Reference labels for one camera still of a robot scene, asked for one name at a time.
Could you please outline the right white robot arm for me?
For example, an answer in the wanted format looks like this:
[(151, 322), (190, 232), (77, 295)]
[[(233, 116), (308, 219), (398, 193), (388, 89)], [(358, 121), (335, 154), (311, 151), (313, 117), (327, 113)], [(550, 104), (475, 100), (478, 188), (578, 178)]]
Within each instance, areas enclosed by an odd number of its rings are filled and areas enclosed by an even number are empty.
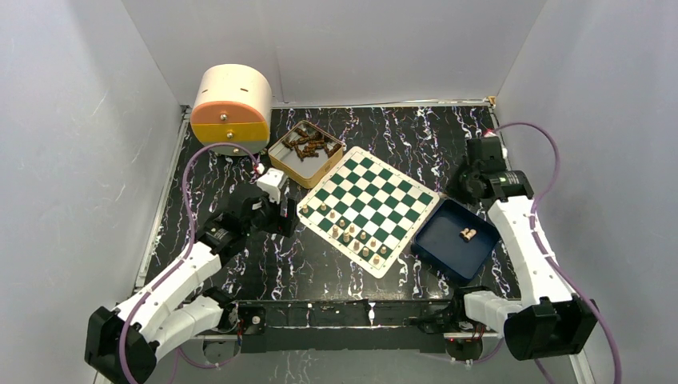
[(525, 173), (509, 170), (498, 137), (467, 140), (464, 161), (449, 190), (464, 203), (490, 202), (487, 217), (513, 264), (520, 300), (472, 288), (456, 296), (451, 323), (461, 331), (479, 323), (496, 331), (519, 361), (579, 354), (597, 320), (548, 262), (548, 242), (536, 239), (543, 231), (532, 211), (536, 198)]

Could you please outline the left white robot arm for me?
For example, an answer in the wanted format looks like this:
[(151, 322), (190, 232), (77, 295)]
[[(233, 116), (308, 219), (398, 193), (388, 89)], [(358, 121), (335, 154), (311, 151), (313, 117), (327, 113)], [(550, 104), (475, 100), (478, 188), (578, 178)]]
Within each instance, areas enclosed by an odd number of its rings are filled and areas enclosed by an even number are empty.
[(240, 254), (251, 234), (289, 237), (298, 223), (294, 199), (281, 204), (255, 186), (237, 192), (154, 280), (112, 310), (101, 306), (90, 315), (85, 362), (112, 383), (144, 383), (159, 360), (193, 336), (241, 334), (246, 320), (224, 290), (213, 286), (185, 300)]

